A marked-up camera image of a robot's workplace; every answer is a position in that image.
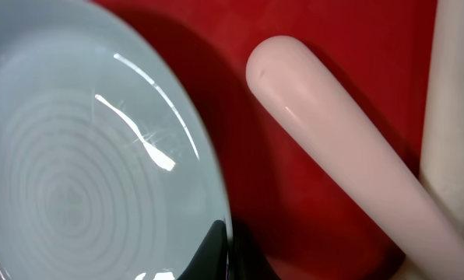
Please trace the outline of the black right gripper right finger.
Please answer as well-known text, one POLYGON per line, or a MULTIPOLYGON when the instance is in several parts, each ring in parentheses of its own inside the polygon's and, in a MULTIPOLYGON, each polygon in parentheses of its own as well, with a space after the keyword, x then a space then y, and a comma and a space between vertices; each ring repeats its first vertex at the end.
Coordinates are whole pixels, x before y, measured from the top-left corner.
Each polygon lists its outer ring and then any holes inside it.
POLYGON ((231 278, 233 280, 280 280, 251 230, 240 220, 233 221, 231 278))

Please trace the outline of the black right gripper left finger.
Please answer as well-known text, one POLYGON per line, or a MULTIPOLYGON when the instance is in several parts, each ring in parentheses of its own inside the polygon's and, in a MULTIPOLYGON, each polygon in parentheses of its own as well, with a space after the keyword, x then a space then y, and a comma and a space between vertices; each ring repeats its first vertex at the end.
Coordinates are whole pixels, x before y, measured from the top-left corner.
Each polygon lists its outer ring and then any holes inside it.
POLYGON ((227 251, 226 225, 216 220, 178 280, 227 280, 227 251))

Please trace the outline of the light blue plate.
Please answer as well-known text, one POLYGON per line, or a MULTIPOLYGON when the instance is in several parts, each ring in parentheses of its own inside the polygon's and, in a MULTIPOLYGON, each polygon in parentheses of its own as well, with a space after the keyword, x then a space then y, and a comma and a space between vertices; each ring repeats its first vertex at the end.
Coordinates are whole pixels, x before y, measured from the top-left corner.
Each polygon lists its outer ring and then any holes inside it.
POLYGON ((230 208, 159 54, 87 1, 0 1, 0 279, 178 279, 230 208))

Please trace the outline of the pink plastic fork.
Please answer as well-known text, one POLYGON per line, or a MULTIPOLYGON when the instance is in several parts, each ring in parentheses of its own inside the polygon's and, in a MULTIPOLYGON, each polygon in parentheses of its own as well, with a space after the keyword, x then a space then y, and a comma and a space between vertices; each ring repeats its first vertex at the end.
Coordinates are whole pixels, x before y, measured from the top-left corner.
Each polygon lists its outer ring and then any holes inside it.
POLYGON ((305 44, 270 37, 245 74, 260 104, 425 275, 464 279, 464 237, 305 44))

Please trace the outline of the cream plastic spoon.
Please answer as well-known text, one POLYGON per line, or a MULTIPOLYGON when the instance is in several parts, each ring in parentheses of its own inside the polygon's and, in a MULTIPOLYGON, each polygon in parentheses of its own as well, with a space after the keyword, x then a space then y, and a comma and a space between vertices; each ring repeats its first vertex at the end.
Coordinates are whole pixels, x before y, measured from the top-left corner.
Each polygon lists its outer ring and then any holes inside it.
POLYGON ((464 0, 440 1, 434 24, 420 176, 395 160, 385 229, 407 258, 396 279, 464 279, 464 0))

